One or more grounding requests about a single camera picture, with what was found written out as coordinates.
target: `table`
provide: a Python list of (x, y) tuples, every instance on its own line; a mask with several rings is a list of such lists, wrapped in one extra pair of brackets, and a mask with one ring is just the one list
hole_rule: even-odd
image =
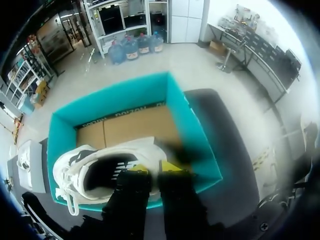
[[(242, 39), (238, 39), (237, 37), (233, 36), (232, 34), (225, 31), (220, 26), (214, 26), (211, 24), (208, 24), (214, 37), (216, 39), (219, 39), (220, 41), (222, 38), (226, 38), (227, 40), (233, 42), (236, 45), (239, 45), (242, 43)], [(220, 31), (220, 36), (217, 37), (217, 34), (215, 33), (216, 30)], [(266, 88), (266, 90), (269, 93), (269, 96), (271, 97), (272, 101), (276, 104), (285, 94), (289, 93), (289, 89), (287, 89), (282, 81), (279, 79), (278, 75), (273, 71), (273, 69), (264, 61), (257, 52), (255, 52), (252, 47), (247, 45), (246, 43), (243, 46), (243, 56), (244, 60), (241, 60), (240, 63), (243, 67), (246, 69), (249, 69), (251, 73), (257, 78), (257, 80)], [(256, 67), (249, 66), (249, 64), (254, 60), (256, 64), (260, 66), (260, 69), (263, 70), (268, 75), (268, 80), (270, 82), (267, 82), (268, 80), (262, 79), (261, 74), (256, 71)]]
[[(226, 106), (217, 92), (212, 89), (197, 89), (185, 92), (199, 121), (209, 123), (205, 134), (212, 147), (223, 180), (199, 194), (207, 207), (208, 222), (223, 223), (229, 227), (251, 214), (259, 203), (259, 192), (252, 163), (240, 133)], [(42, 167), (46, 193), (34, 193), (47, 214), (66, 230), (80, 226), (83, 215), (101, 220), (101, 213), (79, 210), (78, 216), (71, 216), (67, 206), (55, 203), (50, 194), (47, 169), (47, 139), (42, 144)], [(9, 161), (13, 177), (12, 193), (19, 201), (26, 192), (19, 184), (17, 157)], [(162, 207), (148, 209), (145, 216), (144, 239), (166, 239)]]

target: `black box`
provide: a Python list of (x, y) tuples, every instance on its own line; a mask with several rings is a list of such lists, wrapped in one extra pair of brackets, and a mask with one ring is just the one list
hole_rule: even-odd
[(99, 11), (99, 14), (106, 35), (124, 29), (119, 6), (111, 5), (109, 8), (103, 7)]

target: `storage rack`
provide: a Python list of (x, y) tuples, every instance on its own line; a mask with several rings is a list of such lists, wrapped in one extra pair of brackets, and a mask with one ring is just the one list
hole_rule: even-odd
[(99, 14), (99, 8), (102, 6), (110, 6), (114, 4), (118, 4), (119, 7), (121, 8), (121, 4), (128, 2), (128, 0), (84, 0), (84, 7), (85, 11), (88, 15), (88, 20), (92, 29), (92, 33), (94, 36), (94, 39), (96, 41), (97, 47), (100, 51), (100, 54), (102, 58), (105, 58), (105, 54), (108, 53), (108, 49), (103, 47), (103, 40), (107, 38), (112, 38), (113, 36), (116, 36), (121, 33), (126, 33), (128, 31), (132, 30), (137, 30), (137, 29), (146, 29), (146, 34), (151, 36), (151, 22), (150, 22), (150, 5), (154, 4), (166, 4), (166, 31), (167, 31), (167, 42), (169, 41), (169, 6), (167, 1), (149, 1), (149, 0), (144, 0), (144, 14), (145, 14), (145, 24), (141, 25), (136, 25), (136, 26), (131, 26), (131, 27), (126, 27), (125, 26), (125, 21), (124, 21), (124, 16), (121, 15), (122, 17), (122, 23), (123, 23), (123, 30), (112, 32), (109, 34), (104, 34), (102, 31), (102, 24), (101, 24), (101, 19), (100, 19), (100, 14)]
[(17, 107), (25, 94), (29, 93), (29, 87), (41, 77), (31, 67), (27, 60), (23, 61), (16, 74), (10, 80), (5, 96)]

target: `shoe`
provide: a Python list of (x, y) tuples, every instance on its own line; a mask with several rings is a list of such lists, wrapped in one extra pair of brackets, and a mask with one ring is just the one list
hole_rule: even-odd
[(144, 165), (153, 179), (159, 172), (159, 161), (167, 161), (166, 153), (155, 145), (154, 137), (139, 138), (96, 150), (89, 145), (66, 152), (54, 163), (53, 177), (72, 216), (79, 214), (79, 204), (107, 203), (122, 169)]

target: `bar stool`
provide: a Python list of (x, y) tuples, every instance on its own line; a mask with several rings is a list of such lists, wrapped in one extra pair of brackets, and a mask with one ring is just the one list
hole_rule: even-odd
[(228, 53), (226, 54), (226, 57), (225, 57), (225, 60), (224, 62), (218, 62), (216, 63), (216, 67), (218, 69), (220, 69), (221, 71), (229, 74), (232, 72), (232, 69), (230, 67), (227, 66), (227, 62), (229, 60), (229, 57), (230, 57), (230, 54), (231, 52), (233, 54), (236, 54), (238, 52), (239, 49), (241, 49), (244, 45), (245, 45), (245, 41), (242, 41), (238, 46), (237, 45), (234, 45), (234, 44), (231, 44), (229, 42), (223, 42), (223, 46), (228, 50)]

